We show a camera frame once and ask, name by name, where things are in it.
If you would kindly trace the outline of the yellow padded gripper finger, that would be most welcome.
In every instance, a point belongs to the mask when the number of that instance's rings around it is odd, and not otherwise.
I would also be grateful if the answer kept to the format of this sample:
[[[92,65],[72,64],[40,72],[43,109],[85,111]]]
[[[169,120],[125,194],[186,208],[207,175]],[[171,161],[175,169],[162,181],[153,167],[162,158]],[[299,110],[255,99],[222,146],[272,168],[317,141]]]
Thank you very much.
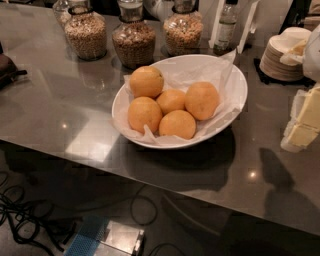
[[[306,44],[306,38],[300,40],[296,44],[294,44],[292,40],[284,40],[283,46],[285,47],[286,52],[281,56],[280,62],[285,65],[302,64]]]
[[[298,90],[284,131],[281,148],[297,153],[306,149],[320,134],[320,84]]]

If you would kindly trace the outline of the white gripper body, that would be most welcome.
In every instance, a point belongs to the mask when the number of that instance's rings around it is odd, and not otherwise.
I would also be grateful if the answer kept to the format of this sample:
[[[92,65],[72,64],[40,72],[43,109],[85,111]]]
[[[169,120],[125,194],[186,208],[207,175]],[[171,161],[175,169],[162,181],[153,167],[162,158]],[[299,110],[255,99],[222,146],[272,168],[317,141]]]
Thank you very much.
[[[312,31],[304,49],[303,74],[320,82],[320,24]]]

